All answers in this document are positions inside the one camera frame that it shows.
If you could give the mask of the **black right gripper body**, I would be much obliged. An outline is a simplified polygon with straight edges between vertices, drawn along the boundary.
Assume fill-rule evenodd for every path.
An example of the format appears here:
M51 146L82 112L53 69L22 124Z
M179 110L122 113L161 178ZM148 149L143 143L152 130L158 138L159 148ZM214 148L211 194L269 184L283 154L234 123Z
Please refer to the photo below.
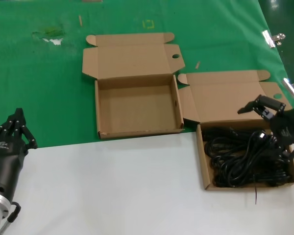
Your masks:
M270 121L270 129L282 145L294 144L294 109L275 115Z

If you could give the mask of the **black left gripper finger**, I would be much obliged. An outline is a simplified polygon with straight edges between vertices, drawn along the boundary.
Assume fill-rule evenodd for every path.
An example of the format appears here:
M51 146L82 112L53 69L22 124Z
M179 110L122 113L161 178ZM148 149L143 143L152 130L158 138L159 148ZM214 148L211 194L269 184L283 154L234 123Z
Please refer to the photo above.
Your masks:
M21 121L21 108L17 108L15 113L9 115L7 121L2 125L0 137L14 136L20 137L20 121Z
M21 138L24 136L28 143L25 144L26 149L37 149L38 144L32 133L26 126L26 119L22 108L17 108L15 111L15 131L14 136Z

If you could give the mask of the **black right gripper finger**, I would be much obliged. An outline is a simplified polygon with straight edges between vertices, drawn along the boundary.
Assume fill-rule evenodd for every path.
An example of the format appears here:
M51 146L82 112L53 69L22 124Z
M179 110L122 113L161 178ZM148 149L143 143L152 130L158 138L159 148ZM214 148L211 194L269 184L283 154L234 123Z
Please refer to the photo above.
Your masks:
M244 114L256 112L262 119L271 120L275 116L284 112L286 104L277 101L273 98L259 95L254 101L250 101L247 105L240 108L237 113Z
M294 146L288 145L285 147L285 149L282 151L282 158L287 161L293 161L294 160Z

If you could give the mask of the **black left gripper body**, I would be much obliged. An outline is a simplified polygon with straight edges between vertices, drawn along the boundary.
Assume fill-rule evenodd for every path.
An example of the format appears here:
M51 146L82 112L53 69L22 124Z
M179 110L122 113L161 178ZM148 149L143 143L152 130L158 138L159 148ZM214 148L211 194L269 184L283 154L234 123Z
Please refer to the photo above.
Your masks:
M0 127L0 195L12 199L17 187L19 174L23 168L28 148L22 135L28 137L26 127L16 129L16 135Z

